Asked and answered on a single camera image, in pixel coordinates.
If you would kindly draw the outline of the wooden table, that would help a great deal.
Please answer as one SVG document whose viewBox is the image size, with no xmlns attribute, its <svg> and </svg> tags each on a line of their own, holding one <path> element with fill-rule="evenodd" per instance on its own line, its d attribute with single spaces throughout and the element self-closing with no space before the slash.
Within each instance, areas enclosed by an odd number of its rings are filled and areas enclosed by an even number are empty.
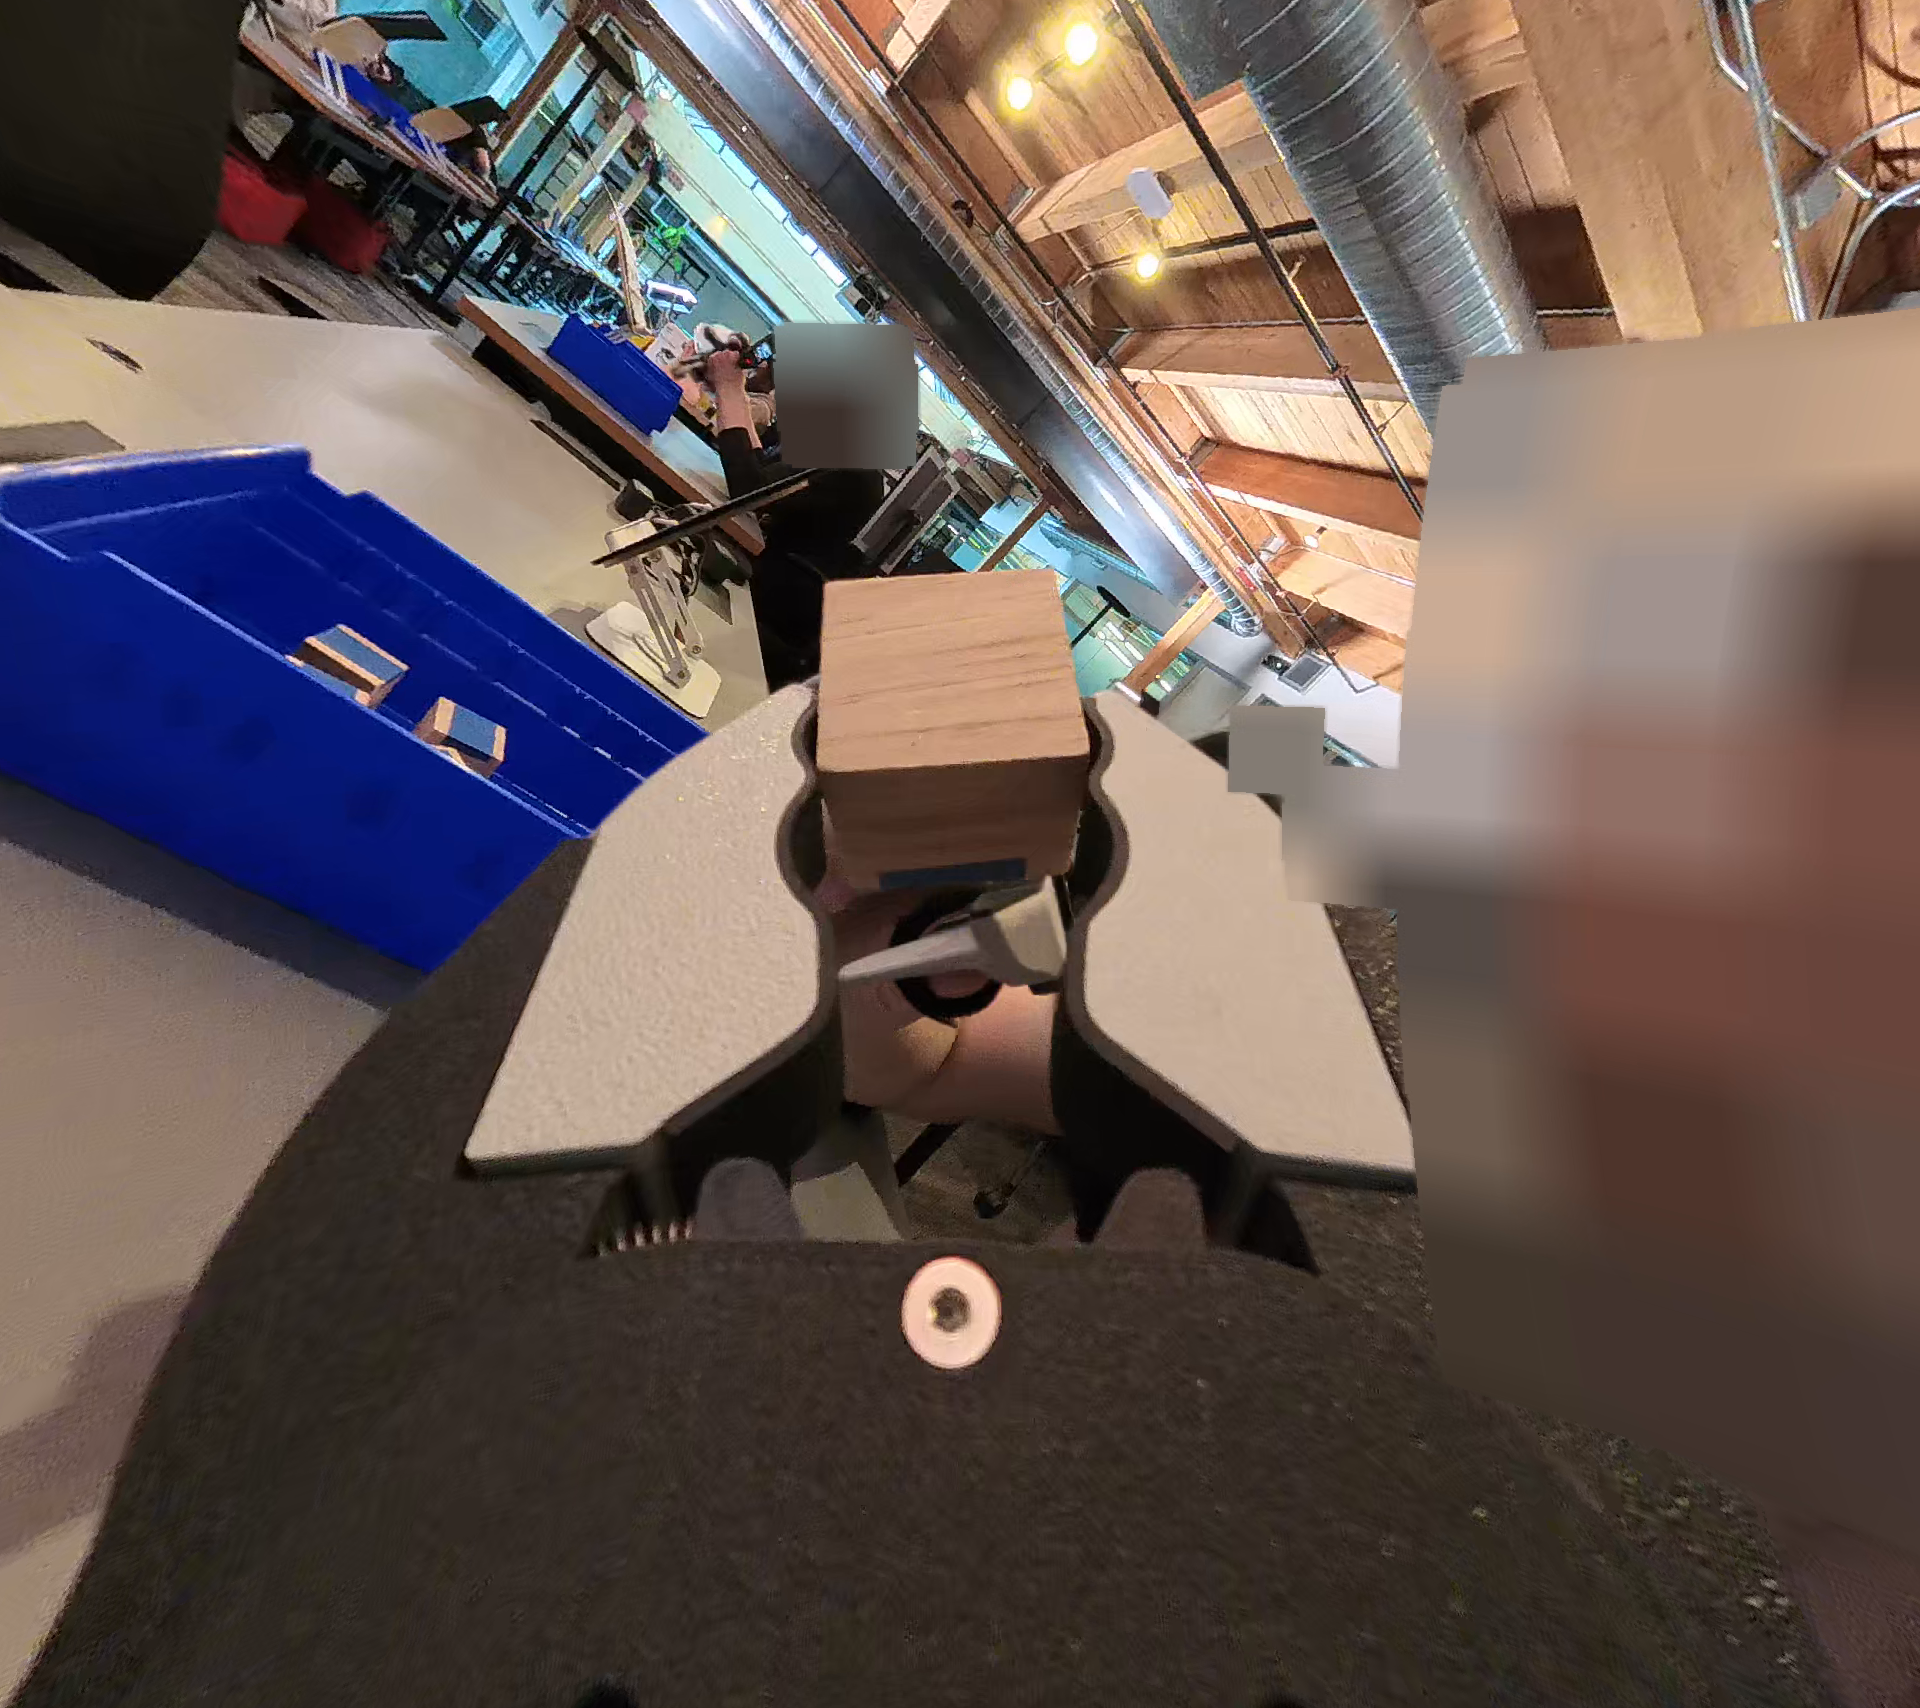
<svg viewBox="0 0 1920 1708">
<path fill-rule="evenodd" d="M 554 360 L 550 349 L 565 317 L 469 291 L 459 295 L 454 310 L 463 324 L 478 333 L 475 358 L 509 386 L 541 401 L 553 420 L 583 449 L 596 453 L 622 483 L 647 477 L 656 495 L 694 504 L 716 504 L 728 497 L 716 451 L 680 415 L 673 415 L 658 431 L 641 431 Z"/>
</svg>

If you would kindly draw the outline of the wooden cube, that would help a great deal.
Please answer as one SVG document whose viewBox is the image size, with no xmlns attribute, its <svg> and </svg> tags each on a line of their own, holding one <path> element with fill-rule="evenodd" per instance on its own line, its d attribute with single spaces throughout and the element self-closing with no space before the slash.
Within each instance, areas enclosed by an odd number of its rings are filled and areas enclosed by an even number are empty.
<svg viewBox="0 0 1920 1708">
<path fill-rule="evenodd" d="M 412 726 L 412 735 L 481 780 L 492 780 L 509 756 L 509 728 L 452 697 L 435 700 Z"/>
<path fill-rule="evenodd" d="M 343 689 L 368 713 L 382 708 L 409 674 L 404 660 L 339 623 L 300 640 L 286 660 Z"/>
<path fill-rule="evenodd" d="M 857 890 L 1073 866 L 1093 733 L 1052 571 L 831 583 L 814 715 L 828 841 Z"/>
</svg>

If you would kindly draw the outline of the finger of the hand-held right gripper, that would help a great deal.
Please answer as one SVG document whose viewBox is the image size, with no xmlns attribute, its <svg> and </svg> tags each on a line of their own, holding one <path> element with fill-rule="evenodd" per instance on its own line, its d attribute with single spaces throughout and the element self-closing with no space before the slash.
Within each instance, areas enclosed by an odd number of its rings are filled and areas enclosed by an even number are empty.
<svg viewBox="0 0 1920 1708">
<path fill-rule="evenodd" d="M 978 895 L 972 901 L 974 971 L 1001 987 L 1056 989 L 1069 961 L 1069 906 L 1061 881 Z"/>
</svg>

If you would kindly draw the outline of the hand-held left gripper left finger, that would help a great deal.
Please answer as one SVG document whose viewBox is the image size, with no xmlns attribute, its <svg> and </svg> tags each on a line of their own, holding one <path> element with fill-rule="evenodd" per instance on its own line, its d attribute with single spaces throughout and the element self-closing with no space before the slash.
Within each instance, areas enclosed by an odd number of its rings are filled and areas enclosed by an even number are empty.
<svg viewBox="0 0 1920 1708">
<path fill-rule="evenodd" d="M 764 1092 L 793 1163 L 843 1096 L 813 762 L 814 691 L 782 689 L 647 778 L 588 858 L 503 1051 L 464 1163 L 616 1169 L 694 1146 Z"/>
</svg>

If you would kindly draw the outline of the black column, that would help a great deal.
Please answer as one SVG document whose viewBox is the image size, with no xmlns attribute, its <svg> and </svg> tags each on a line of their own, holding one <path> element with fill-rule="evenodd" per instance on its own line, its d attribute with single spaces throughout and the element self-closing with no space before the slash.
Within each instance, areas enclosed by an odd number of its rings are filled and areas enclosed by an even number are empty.
<svg viewBox="0 0 1920 1708">
<path fill-rule="evenodd" d="M 2 214 L 132 302 L 218 223 L 250 0 L 2 0 Z"/>
</svg>

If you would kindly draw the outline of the blue plastic bin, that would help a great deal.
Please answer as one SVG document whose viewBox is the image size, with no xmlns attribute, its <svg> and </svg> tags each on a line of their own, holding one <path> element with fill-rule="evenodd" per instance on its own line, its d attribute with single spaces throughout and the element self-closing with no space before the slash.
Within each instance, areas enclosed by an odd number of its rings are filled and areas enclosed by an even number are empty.
<svg viewBox="0 0 1920 1708">
<path fill-rule="evenodd" d="M 299 446 L 123 455 L 2 486 L 4 774 L 432 973 L 706 730 Z M 349 626 L 379 710 L 290 664 Z M 507 726 L 492 778 L 425 746 Z"/>
<path fill-rule="evenodd" d="M 581 315 L 560 319 L 546 356 L 643 436 L 660 434 L 682 409 L 682 386 L 648 352 Z"/>
</svg>

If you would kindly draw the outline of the person's right hand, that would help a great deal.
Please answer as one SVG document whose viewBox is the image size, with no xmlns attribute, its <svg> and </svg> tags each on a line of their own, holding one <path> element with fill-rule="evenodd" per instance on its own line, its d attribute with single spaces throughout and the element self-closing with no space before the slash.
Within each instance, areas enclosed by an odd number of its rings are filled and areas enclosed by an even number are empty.
<svg viewBox="0 0 1920 1708">
<path fill-rule="evenodd" d="M 837 871 L 817 895 L 843 964 L 894 946 L 899 926 L 940 901 L 932 890 L 859 892 Z M 901 983 L 843 987 L 844 1095 L 908 1121 L 992 1123 L 1059 1137 L 1055 1010 L 1056 1001 L 1031 987 L 1001 987 L 985 1010 L 947 1023 L 916 1010 Z"/>
</svg>

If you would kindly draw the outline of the red plastic crate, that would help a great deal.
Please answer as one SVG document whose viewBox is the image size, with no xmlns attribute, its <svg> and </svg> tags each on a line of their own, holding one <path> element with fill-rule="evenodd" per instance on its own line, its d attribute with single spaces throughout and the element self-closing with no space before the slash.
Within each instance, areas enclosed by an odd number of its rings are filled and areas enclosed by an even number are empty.
<svg viewBox="0 0 1920 1708">
<path fill-rule="evenodd" d="M 309 179 L 300 195 L 302 208 L 293 240 L 343 274 L 373 276 L 395 240 L 389 221 L 321 176 Z"/>
<path fill-rule="evenodd" d="M 221 232 L 255 249 L 286 246 L 309 214 L 309 195 L 252 152 L 228 146 L 221 158 L 215 221 Z"/>
</svg>

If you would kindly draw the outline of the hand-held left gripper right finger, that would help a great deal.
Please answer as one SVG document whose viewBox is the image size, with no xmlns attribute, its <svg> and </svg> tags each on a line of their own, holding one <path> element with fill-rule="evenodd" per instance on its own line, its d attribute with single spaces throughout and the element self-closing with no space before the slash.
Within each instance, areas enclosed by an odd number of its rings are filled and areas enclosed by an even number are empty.
<svg viewBox="0 0 1920 1708">
<path fill-rule="evenodd" d="M 1278 810 L 1122 693 L 1086 721 L 1070 1035 L 1225 1152 L 1413 1189 L 1405 1099 L 1326 910 L 1289 890 Z"/>
</svg>

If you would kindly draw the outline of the white document stand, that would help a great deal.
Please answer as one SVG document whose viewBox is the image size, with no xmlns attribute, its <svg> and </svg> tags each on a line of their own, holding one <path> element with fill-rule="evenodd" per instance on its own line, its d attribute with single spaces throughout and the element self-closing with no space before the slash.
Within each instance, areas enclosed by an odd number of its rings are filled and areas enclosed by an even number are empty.
<svg viewBox="0 0 1920 1708">
<path fill-rule="evenodd" d="M 706 723 L 722 674 L 693 612 L 702 539 L 670 521 L 643 518 L 613 528 L 604 549 L 596 565 L 621 574 L 626 599 L 587 618 L 587 640 L 678 713 Z"/>
</svg>

